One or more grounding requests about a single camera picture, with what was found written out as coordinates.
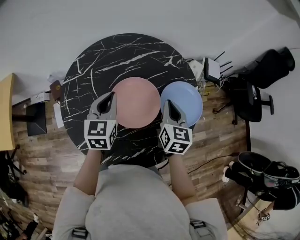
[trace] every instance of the round table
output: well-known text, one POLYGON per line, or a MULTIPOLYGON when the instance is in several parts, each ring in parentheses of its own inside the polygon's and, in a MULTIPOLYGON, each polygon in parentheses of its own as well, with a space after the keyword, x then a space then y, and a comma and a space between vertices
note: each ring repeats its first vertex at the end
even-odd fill
MULTIPOLYGON (((84 50, 72 63, 62 85, 60 110, 71 140, 84 154, 84 120, 94 100, 111 91, 128 77, 152 82, 161 94, 174 81, 196 85, 185 59, 167 43, 147 35, 129 33, 106 37, 84 50)), ((158 147, 161 113, 146 127, 130 129, 118 125, 111 150, 105 152, 108 165, 154 166, 163 161, 158 147)))

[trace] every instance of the floor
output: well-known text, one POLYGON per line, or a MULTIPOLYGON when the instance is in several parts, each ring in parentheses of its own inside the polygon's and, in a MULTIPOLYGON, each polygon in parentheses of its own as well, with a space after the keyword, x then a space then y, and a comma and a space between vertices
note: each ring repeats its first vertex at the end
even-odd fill
MULTIPOLYGON (((188 172, 194 170, 190 176, 199 200, 217 197, 226 220, 231 221, 240 212, 236 202, 242 198, 244 189, 234 182, 224 184, 221 177, 224 165, 234 158, 221 157, 205 164, 213 158, 247 150, 246 124, 242 120, 236 126, 232 124, 232 108, 217 115, 212 113, 212 108, 226 102, 228 99, 222 90, 218 91, 213 85, 206 88, 203 114, 193 130, 193 145, 184 155, 184 162, 188 172)), ((29 194, 30 205, 26 209, 12 203, 7 196, 6 199, 14 218, 22 222, 23 227, 32 220, 33 212, 39 215, 38 232, 44 227, 53 228, 61 197, 66 187, 73 185, 85 157, 72 143, 65 129, 57 128, 53 104, 53 100, 46 103, 47 134, 28 137, 26 123, 15 122, 13 127, 16 144, 21 146, 17 159, 28 172, 21 177, 20 184, 29 194)), ((14 107, 13 113, 25 113, 23 104, 14 107)), ((170 184, 168 166, 160 172, 170 184)), ((0 205, 7 210, 3 201, 0 205)))

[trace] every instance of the wooden desk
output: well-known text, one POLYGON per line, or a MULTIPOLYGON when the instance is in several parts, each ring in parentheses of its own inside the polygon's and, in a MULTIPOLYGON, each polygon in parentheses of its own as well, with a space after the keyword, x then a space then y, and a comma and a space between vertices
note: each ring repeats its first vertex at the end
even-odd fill
MULTIPOLYGON (((257 199, 253 202, 255 207, 262 211, 265 209, 270 202, 266 202, 260 199, 257 199)), ((234 226, 232 226, 228 231, 228 239, 229 240, 244 240, 248 239, 248 234, 253 235, 254 232, 257 230, 258 225, 257 223, 257 216, 258 210, 254 206, 248 207, 244 212, 239 215, 239 217, 235 220, 234 226)))
POLYGON ((0 81, 0 151, 15 148, 11 113, 14 79, 10 74, 0 81))

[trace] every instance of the sneaker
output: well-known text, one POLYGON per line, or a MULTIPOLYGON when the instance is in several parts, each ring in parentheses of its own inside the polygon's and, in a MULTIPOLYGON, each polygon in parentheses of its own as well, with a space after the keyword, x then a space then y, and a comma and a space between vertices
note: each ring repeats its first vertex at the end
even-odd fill
POLYGON ((39 223, 38 215, 35 213, 33 214, 33 221, 35 221, 36 223, 39 223))
POLYGON ((51 234, 47 234, 47 233, 46 233, 46 239, 52 240, 52 239, 53 239, 52 233, 51 233, 51 234))
POLYGON ((226 166, 223 168, 223 176, 222 176, 223 182, 229 182, 229 178, 225 177, 225 172, 227 171, 228 168, 229 168, 229 166, 226 166))
POLYGON ((234 161, 231 161, 231 162, 229 163, 230 169, 232 169, 234 163, 235 163, 234 161))

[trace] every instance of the pink plate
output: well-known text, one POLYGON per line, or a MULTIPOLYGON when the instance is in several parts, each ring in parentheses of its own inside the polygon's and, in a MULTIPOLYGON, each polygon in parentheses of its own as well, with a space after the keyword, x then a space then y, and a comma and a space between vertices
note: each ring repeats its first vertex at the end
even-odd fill
POLYGON ((126 78, 112 91, 117 94, 117 122, 122 126, 142 128, 158 115, 160 95, 148 80, 140 77, 126 78))

